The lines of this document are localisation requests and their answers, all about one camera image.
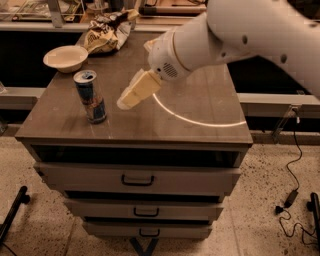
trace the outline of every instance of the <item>can lid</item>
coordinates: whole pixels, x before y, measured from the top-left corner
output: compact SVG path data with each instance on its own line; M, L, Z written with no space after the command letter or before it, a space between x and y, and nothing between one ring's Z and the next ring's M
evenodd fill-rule
M81 70L73 76L73 80L77 83L87 83L93 81L97 77L93 70Z

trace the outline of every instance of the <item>drawer handle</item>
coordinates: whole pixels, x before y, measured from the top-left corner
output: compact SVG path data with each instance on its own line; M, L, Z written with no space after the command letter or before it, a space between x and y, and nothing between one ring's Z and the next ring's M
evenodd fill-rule
M140 235L141 237L158 237L158 236L160 235L160 229L158 229L158 231L157 231L156 234L152 235L152 234L143 234L143 233L142 233L142 229L140 228L140 229L139 229L139 235Z
M159 215L159 208L157 208L157 212L155 214L141 214L137 213L137 208L134 207L133 214L137 217L157 217Z
M121 177L121 182L123 185L125 186L140 186L140 187L147 187L147 186L151 186L154 182L154 176L152 175L150 178L150 182L148 183L135 183L135 182L126 182L125 180L125 175L123 174Z

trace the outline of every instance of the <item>red bull can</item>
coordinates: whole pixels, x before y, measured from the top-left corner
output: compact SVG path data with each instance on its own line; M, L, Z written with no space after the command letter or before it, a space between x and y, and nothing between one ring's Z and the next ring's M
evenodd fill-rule
M97 74L93 70L82 70L73 76L87 119L92 124L101 123L107 117L104 99L99 92L96 78Z

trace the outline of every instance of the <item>drawer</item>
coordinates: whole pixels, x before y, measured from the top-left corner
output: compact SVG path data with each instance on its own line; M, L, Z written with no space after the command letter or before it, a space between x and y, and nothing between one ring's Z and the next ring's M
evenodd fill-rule
M129 200L71 200L65 205L83 220L94 218L130 218L144 220L199 220L211 224L223 210L223 204L193 202L146 202Z
M62 193L92 191L227 196L240 176L238 168L68 163L38 163L35 168L51 189Z
M208 238L212 231L211 225L166 225L137 224L111 222L84 222L84 229L90 235L129 236L129 237L175 237L175 238Z

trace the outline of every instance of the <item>cabinet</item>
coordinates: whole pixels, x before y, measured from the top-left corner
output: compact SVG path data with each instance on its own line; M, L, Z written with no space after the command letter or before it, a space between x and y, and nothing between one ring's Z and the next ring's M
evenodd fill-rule
M57 73L16 134L89 234L207 238L252 144L224 65L117 108L133 75L148 69L143 44L157 36L133 32L118 53L84 64L98 75L105 122L87 122L72 74Z

